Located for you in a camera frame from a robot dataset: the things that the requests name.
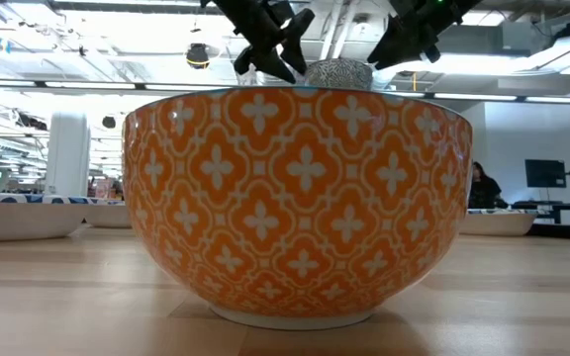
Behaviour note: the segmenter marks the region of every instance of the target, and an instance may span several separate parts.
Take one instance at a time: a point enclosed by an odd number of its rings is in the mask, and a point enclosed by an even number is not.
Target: white wall
[[[503,190],[508,203],[519,200],[554,200],[570,203],[567,188],[537,189],[526,186],[526,159],[564,160],[570,170],[570,105],[485,103],[481,127],[480,108],[463,113],[475,126],[476,160]],[[570,212],[562,213],[570,224]]]
[[[472,159],[482,162],[487,159],[487,131],[485,123],[485,103],[479,103],[463,111],[461,115],[472,125]]]

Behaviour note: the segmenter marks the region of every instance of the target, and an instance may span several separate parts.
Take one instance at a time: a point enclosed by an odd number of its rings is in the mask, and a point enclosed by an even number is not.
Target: orange bowl
[[[129,114],[124,190],[154,260],[241,323],[369,317],[445,254],[466,213],[472,131],[381,93],[248,87]]]

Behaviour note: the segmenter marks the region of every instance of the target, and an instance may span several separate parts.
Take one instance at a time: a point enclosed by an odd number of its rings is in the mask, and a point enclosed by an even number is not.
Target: table surface
[[[461,236],[369,320],[312,332],[216,317],[130,230],[4,242],[0,355],[570,356],[570,240]]]

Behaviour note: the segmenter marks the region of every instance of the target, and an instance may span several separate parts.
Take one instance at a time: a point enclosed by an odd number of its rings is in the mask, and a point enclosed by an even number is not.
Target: white bowl
[[[63,237],[74,232],[87,198],[0,193],[0,241]]]
[[[536,210],[468,209],[461,234],[524,236],[538,216]]]
[[[131,228],[129,210],[125,202],[91,199],[85,220],[94,227]]]

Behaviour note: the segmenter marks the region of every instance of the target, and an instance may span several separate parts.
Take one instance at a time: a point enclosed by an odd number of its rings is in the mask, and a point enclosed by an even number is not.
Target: gray object
[[[305,74],[305,85],[370,90],[373,70],[367,64],[353,59],[326,59],[312,63]]]

